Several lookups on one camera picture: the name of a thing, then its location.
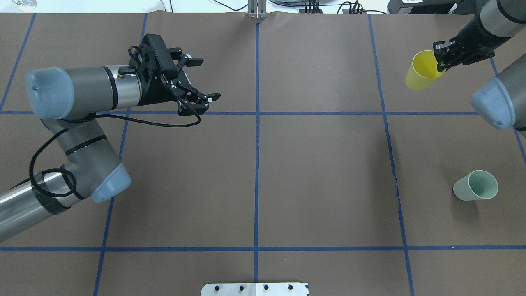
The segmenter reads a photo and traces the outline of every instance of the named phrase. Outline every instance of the white label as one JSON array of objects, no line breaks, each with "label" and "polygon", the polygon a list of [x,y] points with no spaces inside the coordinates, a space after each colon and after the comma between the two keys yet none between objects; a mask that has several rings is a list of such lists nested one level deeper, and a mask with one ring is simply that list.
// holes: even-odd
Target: white label
[{"label": "white label", "polygon": [[398,14],[408,14],[413,10],[413,7],[404,7],[398,10]]}]

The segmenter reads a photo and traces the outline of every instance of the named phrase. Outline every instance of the black band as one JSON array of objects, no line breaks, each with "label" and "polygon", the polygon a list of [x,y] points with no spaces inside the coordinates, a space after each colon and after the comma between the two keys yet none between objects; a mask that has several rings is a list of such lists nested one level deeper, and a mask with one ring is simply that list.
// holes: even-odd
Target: black band
[{"label": "black band", "polygon": [[521,21],[520,19],[516,19],[513,16],[511,16],[509,13],[507,13],[504,10],[504,7],[502,7],[502,3],[500,3],[500,0],[497,0],[497,7],[499,8],[500,13],[502,13],[502,15],[505,16],[510,21],[517,23],[517,24],[521,24],[521,25],[526,24],[526,21]]},{"label": "black band", "polygon": [[[38,176],[35,176],[35,178],[39,179],[37,180],[37,183],[42,189],[49,191],[46,182],[44,182],[44,176],[42,173],[38,174]],[[32,191],[40,205],[53,215],[58,215],[68,209],[71,209],[70,206],[63,206],[56,198],[40,193],[40,191],[36,190],[34,187],[32,187]]]},{"label": "black band", "polygon": [[80,200],[85,200],[86,198],[82,196],[80,193],[78,193],[77,190],[73,190],[73,184],[69,180],[66,174],[62,174],[62,178],[64,178],[64,183],[66,183],[67,187],[72,191],[73,195],[76,196]]},{"label": "black band", "polygon": [[102,66],[106,73],[108,74],[109,83],[112,85],[112,92],[113,92],[113,105],[111,110],[115,110],[117,108],[117,102],[118,102],[118,96],[117,96],[117,85],[115,84],[115,78],[113,78],[113,73],[109,70],[108,67]]},{"label": "black band", "polygon": [[93,138],[93,139],[91,139],[91,140],[88,140],[88,141],[86,141],[86,142],[84,142],[84,143],[78,144],[77,146],[75,146],[75,147],[73,147],[73,148],[71,148],[71,149],[68,149],[68,150],[67,150],[66,152],[64,152],[64,153],[66,153],[66,156],[68,156],[68,155],[72,154],[73,152],[76,152],[76,151],[78,151],[78,150],[80,150],[80,149],[82,149],[82,148],[84,148],[84,147],[87,147],[87,146],[89,146],[89,145],[91,145],[91,144],[93,144],[93,143],[95,143],[95,142],[98,142],[98,141],[100,141],[100,140],[104,140],[104,139],[107,139],[107,138],[108,138],[108,137],[106,137],[106,135],[102,135],[102,136],[95,137],[95,138]]}]

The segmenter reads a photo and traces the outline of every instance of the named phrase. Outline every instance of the white bracket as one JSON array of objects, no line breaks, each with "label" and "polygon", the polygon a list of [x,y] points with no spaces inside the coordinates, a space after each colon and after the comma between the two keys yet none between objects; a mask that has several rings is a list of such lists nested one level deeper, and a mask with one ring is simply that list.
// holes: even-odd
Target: white bracket
[{"label": "white bracket", "polygon": [[307,283],[206,284],[201,296],[309,296]]},{"label": "white bracket", "polygon": [[267,0],[248,0],[248,18],[267,18]]}]

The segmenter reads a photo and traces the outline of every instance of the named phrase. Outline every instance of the mint green cup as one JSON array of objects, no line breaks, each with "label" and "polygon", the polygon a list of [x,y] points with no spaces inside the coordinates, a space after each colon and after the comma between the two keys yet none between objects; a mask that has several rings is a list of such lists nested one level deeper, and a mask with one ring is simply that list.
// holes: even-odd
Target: mint green cup
[{"label": "mint green cup", "polygon": [[453,192],[463,201],[492,199],[498,191],[499,184],[495,177],[483,170],[471,172],[453,186]]}]

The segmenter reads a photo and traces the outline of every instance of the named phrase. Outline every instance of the black box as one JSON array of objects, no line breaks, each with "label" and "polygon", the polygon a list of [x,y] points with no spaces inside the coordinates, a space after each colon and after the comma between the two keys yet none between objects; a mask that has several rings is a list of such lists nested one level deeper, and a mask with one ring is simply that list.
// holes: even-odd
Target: black box
[{"label": "black box", "polygon": [[456,0],[390,0],[390,14],[448,14]]}]

